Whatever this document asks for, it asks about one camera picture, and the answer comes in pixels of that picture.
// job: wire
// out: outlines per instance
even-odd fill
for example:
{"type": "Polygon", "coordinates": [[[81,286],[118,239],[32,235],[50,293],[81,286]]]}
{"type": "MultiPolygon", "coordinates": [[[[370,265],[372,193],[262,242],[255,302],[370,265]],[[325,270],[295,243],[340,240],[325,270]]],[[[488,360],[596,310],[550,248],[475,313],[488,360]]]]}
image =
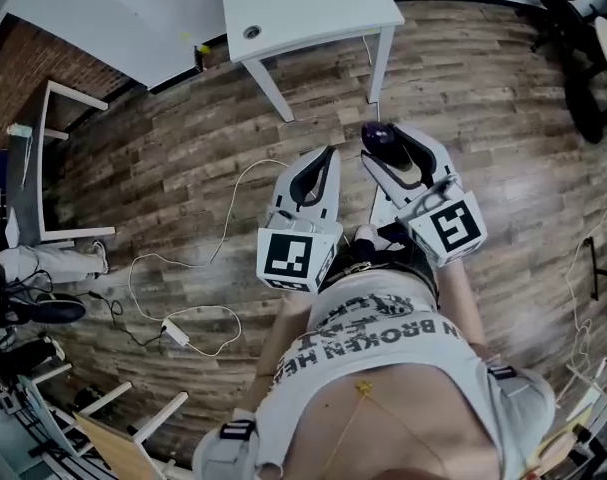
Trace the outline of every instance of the wire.
{"type": "MultiPolygon", "coordinates": [[[[283,167],[289,167],[288,164],[280,162],[279,160],[273,160],[271,158],[266,158],[264,160],[259,160],[257,162],[254,162],[252,165],[250,165],[248,168],[246,168],[238,177],[238,179],[236,180],[236,184],[234,185],[234,190],[232,192],[232,200],[230,201],[230,207],[227,211],[227,216],[225,218],[225,225],[223,226],[223,235],[221,236],[221,240],[219,241],[218,245],[216,246],[216,249],[214,250],[214,252],[212,253],[212,256],[210,256],[210,259],[207,260],[205,263],[199,263],[196,265],[191,265],[189,263],[183,263],[182,261],[176,261],[176,260],[168,260],[167,258],[164,258],[163,256],[161,256],[160,254],[157,253],[148,253],[148,254],[143,254],[141,256],[138,256],[136,258],[134,258],[134,260],[132,261],[132,264],[130,265],[130,273],[128,275],[128,279],[127,279],[127,286],[130,290],[130,295],[132,296],[132,299],[134,300],[134,304],[136,306],[136,309],[138,309],[139,313],[141,313],[141,315],[144,318],[147,318],[148,320],[152,320],[154,322],[163,322],[165,321],[165,319],[176,316],[176,315],[180,315],[182,313],[187,313],[189,311],[194,311],[196,309],[202,308],[202,309],[215,309],[215,308],[220,308],[220,309],[224,309],[226,311],[228,311],[235,319],[236,319],[236,323],[238,324],[238,332],[236,333],[236,336],[234,336],[232,339],[227,340],[225,343],[223,343],[219,349],[214,353],[214,354],[208,354],[207,352],[203,352],[202,350],[199,350],[198,348],[196,348],[194,345],[192,345],[191,343],[187,343],[187,345],[195,350],[196,352],[198,352],[199,354],[206,356],[206,357],[216,357],[221,353],[221,350],[223,350],[223,348],[226,345],[229,345],[230,343],[236,341],[237,339],[239,339],[241,337],[241,334],[243,332],[243,326],[241,325],[241,320],[239,319],[238,315],[231,310],[230,308],[228,308],[227,306],[221,306],[221,305],[213,305],[213,306],[192,306],[186,309],[181,309],[179,311],[174,311],[173,313],[170,313],[167,316],[164,316],[163,318],[155,318],[153,316],[150,315],[146,315],[143,310],[141,309],[141,306],[139,305],[139,302],[136,298],[136,295],[134,294],[134,289],[132,288],[132,273],[134,271],[134,265],[136,264],[137,261],[142,260],[144,258],[158,258],[161,261],[164,261],[165,263],[169,263],[170,265],[179,265],[181,267],[185,267],[185,268],[202,268],[202,267],[206,267],[208,265],[210,265],[213,261],[214,258],[216,258],[216,255],[219,253],[219,251],[221,250],[221,246],[223,245],[223,242],[225,241],[225,238],[227,236],[227,228],[228,225],[230,223],[230,217],[232,215],[232,208],[234,207],[234,200],[236,198],[236,191],[239,188],[239,183],[241,182],[241,180],[243,179],[243,176],[245,176],[245,174],[252,169],[253,167],[256,167],[257,165],[260,164],[264,164],[264,163],[275,163],[275,164],[279,164],[282,165],[283,167]]],[[[110,309],[110,312],[112,313],[112,318],[114,319],[114,313],[112,312],[112,309],[110,309]]]]}
{"type": "Polygon", "coordinates": [[[102,295],[99,295],[96,292],[79,293],[78,295],[75,295],[75,297],[82,297],[84,295],[89,295],[90,297],[92,297],[94,299],[102,300],[103,302],[105,302],[105,304],[107,305],[107,308],[110,310],[110,316],[112,317],[112,323],[114,324],[114,328],[117,331],[121,331],[121,332],[124,332],[125,334],[127,334],[132,339],[132,341],[134,341],[134,343],[136,343],[139,347],[145,347],[145,346],[149,345],[150,343],[152,343],[153,341],[161,339],[161,336],[163,335],[163,332],[165,331],[165,327],[161,327],[161,332],[159,332],[159,334],[157,336],[154,336],[153,338],[150,338],[149,340],[141,343],[139,340],[136,339],[136,336],[134,336],[134,334],[132,334],[127,329],[123,329],[123,328],[119,327],[118,324],[116,323],[116,318],[114,318],[114,317],[123,315],[123,306],[121,305],[121,303],[118,300],[113,300],[112,302],[110,302],[105,297],[103,297],[102,295]],[[118,306],[119,308],[121,308],[121,311],[118,313],[116,311],[114,311],[115,306],[118,306]]]}
{"type": "Polygon", "coordinates": [[[365,45],[365,51],[367,52],[367,61],[369,62],[370,66],[372,65],[372,56],[370,55],[370,48],[367,45],[367,41],[365,40],[365,36],[361,36],[361,39],[363,39],[363,44],[365,45]]]}
{"type": "Polygon", "coordinates": [[[43,292],[43,293],[52,293],[54,291],[54,282],[52,281],[52,276],[50,275],[50,273],[47,272],[46,270],[37,270],[36,272],[27,276],[22,281],[17,280],[17,281],[13,281],[13,282],[9,283],[8,285],[6,285],[3,288],[2,291],[4,291],[5,293],[7,293],[9,295],[16,295],[17,293],[27,292],[28,298],[32,301],[32,303],[36,304],[36,301],[30,294],[31,290],[36,290],[36,291],[43,292]],[[45,277],[47,277],[47,279],[49,281],[49,288],[40,288],[39,286],[25,285],[26,281],[28,281],[32,277],[36,277],[36,276],[40,276],[40,275],[45,275],[45,277]]]}
{"type": "Polygon", "coordinates": [[[576,251],[574,252],[574,258],[572,259],[572,263],[570,264],[570,268],[566,272],[565,276],[563,276],[563,278],[565,280],[565,284],[567,285],[568,289],[570,290],[570,295],[572,296],[572,313],[574,315],[574,328],[576,329],[576,334],[574,335],[574,343],[572,344],[572,352],[570,355],[570,363],[572,364],[572,367],[575,370],[579,370],[579,368],[581,366],[583,366],[584,363],[587,363],[586,372],[590,369],[589,348],[590,348],[590,340],[591,340],[590,331],[592,329],[592,319],[587,318],[579,324],[576,296],[574,295],[574,289],[572,288],[572,283],[570,282],[569,278],[570,278],[570,274],[572,273],[572,270],[574,269],[574,266],[576,265],[576,260],[579,256],[579,251],[581,249],[581,246],[583,245],[583,242],[585,242],[585,240],[587,238],[592,236],[592,233],[594,233],[598,228],[600,228],[603,225],[603,222],[605,222],[606,218],[607,218],[607,206],[605,207],[605,210],[603,211],[603,214],[601,215],[601,220],[599,220],[599,223],[596,226],[594,226],[583,238],[581,238],[581,240],[579,240],[579,243],[576,246],[576,251]],[[580,356],[583,356],[583,360],[581,361],[581,363],[578,366],[574,362],[574,356],[577,354],[577,346],[578,346],[578,354],[580,356]]]}

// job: wooden floor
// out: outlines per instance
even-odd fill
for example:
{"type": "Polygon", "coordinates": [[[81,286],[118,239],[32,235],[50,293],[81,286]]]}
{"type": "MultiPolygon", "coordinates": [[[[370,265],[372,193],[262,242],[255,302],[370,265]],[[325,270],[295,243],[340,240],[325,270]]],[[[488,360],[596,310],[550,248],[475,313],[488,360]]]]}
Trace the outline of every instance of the wooden floor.
{"type": "MultiPolygon", "coordinates": [[[[607,204],[607,133],[598,146],[577,134],[554,55],[530,52],[536,31],[513,10],[453,2],[400,6],[406,23],[394,38],[381,118],[411,121],[447,145],[489,231],[466,265],[491,345],[559,390],[575,334],[563,274],[607,204]]],[[[225,58],[224,51],[218,55],[225,58]]],[[[140,340],[158,333],[159,324],[133,305],[130,262],[150,252],[207,260],[234,183],[254,161],[289,163],[315,147],[337,145],[341,222],[349,233],[368,220],[375,187],[360,164],[359,130],[375,119],[376,109],[365,98],[370,68],[362,41],[280,56],[269,67],[297,122],[284,124],[244,69],[222,62],[159,96],[130,94],[49,156],[63,166],[51,190],[62,220],[117,228],[106,240],[113,273],[70,292],[94,289],[119,300],[125,310],[119,324],[140,340]]],[[[607,104],[607,77],[595,85],[607,104]]],[[[189,464],[203,433],[226,417],[250,382],[278,308],[280,294],[257,281],[254,261],[256,228],[280,170],[261,165],[243,180],[229,238],[213,264],[185,269],[148,258],[134,275],[144,310],[157,317],[187,306],[229,305],[243,322],[238,341],[216,358],[181,349],[167,337],[142,349],[114,329],[104,306],[88,301],[82,321],[51,329],[74,375],[53,381],[50,391],[69,399],[89,383],[109,390],[130,380],[134,389],[117,411],[130,421],[187,391],[188,402],[150,449],[161,456],[175,452],[189,464]]],[[[596,241],[607,267],[607,220],[596,241]]],[[[607,353],[607,280],[601,301],[592,302],[588,260],[584,249],[573,278],[579,319],[593,320],[594,366],[607,353]]],[[[194,345],[210,352],[236,333],[221,309],[177,321],[194,345]]],[[[607,369],[602,379],[607,385],[607,369]]]]}

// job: gold necklace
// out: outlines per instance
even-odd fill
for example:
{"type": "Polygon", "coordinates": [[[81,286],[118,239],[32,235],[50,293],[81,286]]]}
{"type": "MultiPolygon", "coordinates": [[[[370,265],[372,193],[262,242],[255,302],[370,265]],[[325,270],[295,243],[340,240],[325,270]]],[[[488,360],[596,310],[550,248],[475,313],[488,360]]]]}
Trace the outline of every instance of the gold necklace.
{"type": "Polygon", "coordinates": [[[371,382],[359,381],[356,383],[355,387],[356,387],[357,391],[359,391],[359,393],[361,393],[361,398],[359,398],[358,404],[356,404],[356,407],[354,408],[354,411],[352,411],[352,415],[350,416],[350,419],[348,420],[347,424],[345,425],[343,432],[341,432],[341,435],[339,436],[339,439],[336,442],[336,445],[334,445],[334,448],[332,449],[332,453],[330,454],[330,458],[328,459],[327,463],[323,467],[323,472],[321,474],[321,478],[327,480],[327,478],[326,478],[327,472],[328,472],[330,466],[332,465],[332,461],[334,460],[334,457],[336,456],[336,453],[338,452],[339,446],[341,446],[341,442],[343,441],[343,438],[345,437],[345,435],[347,434],[347,431],[349,430],[350,426],[354,422],[354,419],[356,418],[356,414],[357,414],[358,410],[360,409],[361,405],[363,404],[363,402],[365,401],[365,399],[369,399],[376,406],[378,406],[384,413],[386,413],[388,416],[390,416],[393,419],[395,419],[396,421],[400,422],[406,428],[406,430],[417,441],[419,441],[434,456],[434,458],[436,458],[436,460],[439,462],[439,464],[441,466],[441,469],[443,470],[443,474],[445,475],[445,478],[447,478],[447,479],[452,478],[449,471],[447,470],[447,467],[445,467],[445,463],[443,462],[441,457],[439,457],[438,454],[434,450],[432,450],[432,448],[425,441],[423,441],[423,439],[421,439],[419,436],[417,436],[412,431],[412,429],[407,426],[405,421],[403,421],[401,418],[396,416],[392,411],[386,409],[383,405],[381,405],[374,398],[372,398],[372,396],[371,396],[372,383],[371,382]]]}

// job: buckle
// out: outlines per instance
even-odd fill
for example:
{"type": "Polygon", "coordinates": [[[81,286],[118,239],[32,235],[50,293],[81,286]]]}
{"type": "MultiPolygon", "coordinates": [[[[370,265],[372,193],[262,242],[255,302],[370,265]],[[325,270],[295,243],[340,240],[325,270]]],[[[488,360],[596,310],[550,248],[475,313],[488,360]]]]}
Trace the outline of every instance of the buckle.
{"type": "Polygon", "coordinates": [[[224,423],[219,431],[219,439],[249,441],[255,428],[256,422],[252,420],[236,420],[224,423]]]}
{"type": "Polygon", "coordinates": [[[346,276],[349,276],[350,274],[356,274],[357,272],[365,272],[366,270],[370,270],[371,268],[372,263],[369,261],[364,261],[362,263],[355,263],[351,267],[348,267],[343,270],[343,272],[346,276]]]}

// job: wooden board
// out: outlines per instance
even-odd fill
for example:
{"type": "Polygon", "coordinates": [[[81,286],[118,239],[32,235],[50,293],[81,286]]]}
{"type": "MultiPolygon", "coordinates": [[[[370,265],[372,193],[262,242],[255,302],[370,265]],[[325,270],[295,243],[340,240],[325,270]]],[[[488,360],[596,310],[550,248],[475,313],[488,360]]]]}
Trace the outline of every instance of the wooden board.
{"type": "Polygon", "coordinates": [[[122,432],[74,413],[94,448],[120,480],[158,480],[162,478],[140,445],[122,432]]]}

